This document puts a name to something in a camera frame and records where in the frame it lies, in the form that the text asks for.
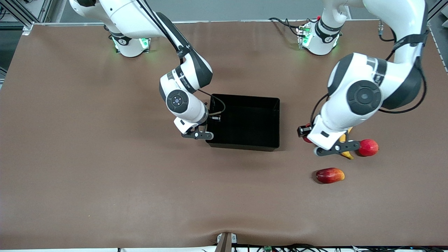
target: black tray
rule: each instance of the black tray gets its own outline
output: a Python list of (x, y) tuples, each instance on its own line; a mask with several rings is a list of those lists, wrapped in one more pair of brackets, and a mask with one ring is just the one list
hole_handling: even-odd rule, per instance
[[(273, 151), (280, 146), (280, 99), (271, 97), (213, 94), (226, 110), (221, 119), (207, 121), (207, 131), (215, 137), (206, 142), (211, 147)], [(222, 111), (214, 97), (210, 113)]]

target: gray floor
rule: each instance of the gray floor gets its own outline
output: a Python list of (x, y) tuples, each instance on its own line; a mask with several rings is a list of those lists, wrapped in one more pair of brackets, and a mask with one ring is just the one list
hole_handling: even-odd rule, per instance
[[(436, 0), (426, 0), (431, 8)], [(67, 0), (53, 1), (49, 17), (52, 22), (89, 23), (98, 20), (79, 16)], [(148, 0), (155, 11), (163, 12), (172, 21), (240, 21), (315, 18), (322, 13), (322, 2), (316, 0)], [(364, 8), (350, 8), (352, 19), (376, 19)], [(448, 29), (441, 24), (443, 14), (430, 24), (441, 55), (448, 59)], [(0, 31), (0, 66), (8, 69), (20, 38), (19, 31)]]

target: banana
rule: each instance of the banana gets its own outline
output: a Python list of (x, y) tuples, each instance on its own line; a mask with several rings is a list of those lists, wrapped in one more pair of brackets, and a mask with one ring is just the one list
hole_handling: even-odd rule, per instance
[[(350, 131), (352, 131), (352, 129), (353, 129), (353, 127), (349, 128), (349, 130), (347, 131), (346, 134), (348, 135), (350, 133)], [(342, 136), (340, 136), (339, 141), (341, 143), (345, 143), (347, 141), (347, 135), (346, 134), (343, 134)], [(350, 154), (350, 152), (343, 152), (343, 153), (341, 153), (341, 155), (346, 157), (346, 158), (348, 158), (348, 159), (350, 159), (350, 160), (354, 159), (354, 157), (352, 156), (352, 154)]]

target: black bin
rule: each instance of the black bin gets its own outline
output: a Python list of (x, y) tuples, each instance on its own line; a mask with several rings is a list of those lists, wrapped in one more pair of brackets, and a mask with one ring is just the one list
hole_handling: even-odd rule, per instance
[[(221, 99), (225, 111), (220, 120), (209, 119), (207, 131), (215, 137), (207, 140), (211, 147), (255, 151), (274, 151), (280, 146), (280, 99), (271, 97), (213, 94)], [(210, 114), (224, 106), (214, 97)]]

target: brown tabletop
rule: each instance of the brown tabletop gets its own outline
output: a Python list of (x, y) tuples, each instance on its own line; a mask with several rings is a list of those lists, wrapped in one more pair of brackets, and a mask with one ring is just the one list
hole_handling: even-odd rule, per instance
[[(125, 58), (100, 26), (34, 26), (0, 91), (0, 248), (204, 246), (224, 231), (251, 244), (447, 245), (448, 76), (432, 38), (425, 102), (351, 134), (375, 139), (376, 156), (317, 157), (297, 137), (340, 58), (389, 54), (377, 24), (347, 22), (326, 56), (273, 23), (178, 25), (213, 68), (204, 90), (280, 98), (274, 152), (180, 136), (158, 90), (178, 65), (166, 39)], [(346, 179), (316, 183), (328, 167)]]

